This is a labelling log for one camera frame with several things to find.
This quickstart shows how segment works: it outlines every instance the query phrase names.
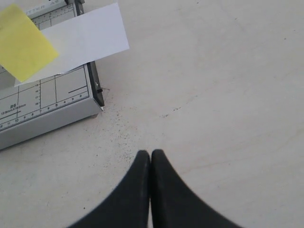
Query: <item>white paper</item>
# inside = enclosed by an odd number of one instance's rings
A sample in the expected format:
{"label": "white paper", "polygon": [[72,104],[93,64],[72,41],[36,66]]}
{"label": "white paper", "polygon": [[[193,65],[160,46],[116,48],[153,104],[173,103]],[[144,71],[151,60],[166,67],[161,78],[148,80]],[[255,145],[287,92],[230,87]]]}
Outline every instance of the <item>white paper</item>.
{"label": "white paper", "polygon": [[64,74],[88,62],[129,49],[118,4],[93,10],[42,30],[60,56],[27,81]]}

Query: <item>paper sheet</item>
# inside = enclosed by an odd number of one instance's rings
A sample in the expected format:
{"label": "paper sheet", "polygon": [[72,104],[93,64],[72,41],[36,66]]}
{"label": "paper sheet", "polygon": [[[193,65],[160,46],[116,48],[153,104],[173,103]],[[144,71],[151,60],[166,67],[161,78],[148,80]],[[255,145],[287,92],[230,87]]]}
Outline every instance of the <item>paper sheet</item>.
{"label": "paper sheet", "polygon": [[118,4],[42,30],[60,56],[22,84],[63,74],[85,63],[129,49]]}
{"label": "paper sheet", "polygon": [[0,12],[0,65],[25,81],[58,56],[51,43],[15,4]]}

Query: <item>table surface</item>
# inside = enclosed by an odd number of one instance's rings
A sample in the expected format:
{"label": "table surface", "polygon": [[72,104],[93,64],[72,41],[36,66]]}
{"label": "table surface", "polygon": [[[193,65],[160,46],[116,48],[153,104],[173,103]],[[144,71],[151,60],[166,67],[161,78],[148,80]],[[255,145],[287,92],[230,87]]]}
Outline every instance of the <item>table surface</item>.
{"label": "table surface", "polygon": [[304,2],[119,4],[131,49],[97,61],[105,111],[0,152],[0,226],[68,226],[111,192],[138,149],[162,148],[236,223],[302,227]]}

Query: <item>measurement scale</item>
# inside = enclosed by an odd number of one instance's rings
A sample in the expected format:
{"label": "measurement scale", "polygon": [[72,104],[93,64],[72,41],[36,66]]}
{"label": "measurement scale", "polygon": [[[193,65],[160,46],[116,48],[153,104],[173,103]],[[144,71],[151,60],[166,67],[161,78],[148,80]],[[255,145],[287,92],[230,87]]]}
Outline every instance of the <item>measurement scale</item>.
{"label": "measurement scale", "polygon": [[[42,30],[83,14],[83,3],[52,0],[27,15]],[[104,106],[95,62],[18,87],[14,81],[0,67],[0,150],[96,115]]]}

